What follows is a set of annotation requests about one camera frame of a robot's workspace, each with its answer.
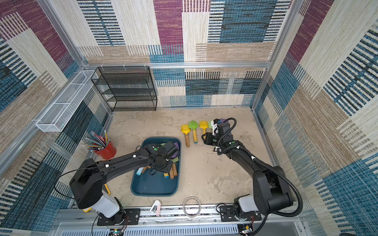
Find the yellow shovel wooden handle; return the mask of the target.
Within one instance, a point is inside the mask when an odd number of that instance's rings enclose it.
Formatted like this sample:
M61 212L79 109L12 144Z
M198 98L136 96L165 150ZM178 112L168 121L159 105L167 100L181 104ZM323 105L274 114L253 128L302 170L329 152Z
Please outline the yellow shovel wooden handle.
M181 126L181 131L185 135L185 140L186 140L186 146L190 147L190 140L189 140L189 133L191 129L187 124Z

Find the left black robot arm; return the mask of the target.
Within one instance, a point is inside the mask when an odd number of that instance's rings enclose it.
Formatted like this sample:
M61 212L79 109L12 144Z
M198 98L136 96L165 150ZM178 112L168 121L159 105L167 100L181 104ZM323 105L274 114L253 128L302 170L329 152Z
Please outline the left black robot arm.
M104 161L87 159L69 182L76 205L79 209L91 208L107 218L121 211L121 204L103 189L110 180L139 168L168 173L173 165L171 157L179 149L172 142L165 145L148 144L135 152Z

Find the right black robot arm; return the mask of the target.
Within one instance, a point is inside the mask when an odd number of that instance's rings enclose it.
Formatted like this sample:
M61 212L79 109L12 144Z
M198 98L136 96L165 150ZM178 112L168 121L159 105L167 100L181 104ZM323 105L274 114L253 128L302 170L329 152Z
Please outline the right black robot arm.
M263 215L298 216L303 210L299 190L285 176L281 167L263 162L242 142L233 138L231 132L236 124L235 118L213 120L213 131L201 136L204 144L213 146L217 155L224 154L238 163L252 177L253 201Z

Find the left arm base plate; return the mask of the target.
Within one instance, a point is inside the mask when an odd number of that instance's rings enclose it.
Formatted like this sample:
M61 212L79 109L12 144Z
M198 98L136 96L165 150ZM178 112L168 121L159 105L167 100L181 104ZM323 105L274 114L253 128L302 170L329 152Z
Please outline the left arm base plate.
M99 214L97 226L137 225L140 217L140 208L121 209L110 218Z

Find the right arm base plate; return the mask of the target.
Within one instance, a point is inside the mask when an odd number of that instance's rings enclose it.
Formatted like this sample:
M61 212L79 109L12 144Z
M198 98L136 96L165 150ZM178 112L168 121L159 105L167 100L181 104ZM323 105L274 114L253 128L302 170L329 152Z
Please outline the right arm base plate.
M259 211L243 212L238 207L232 205L218 204L216 211L220 214L222 222L262 220Z

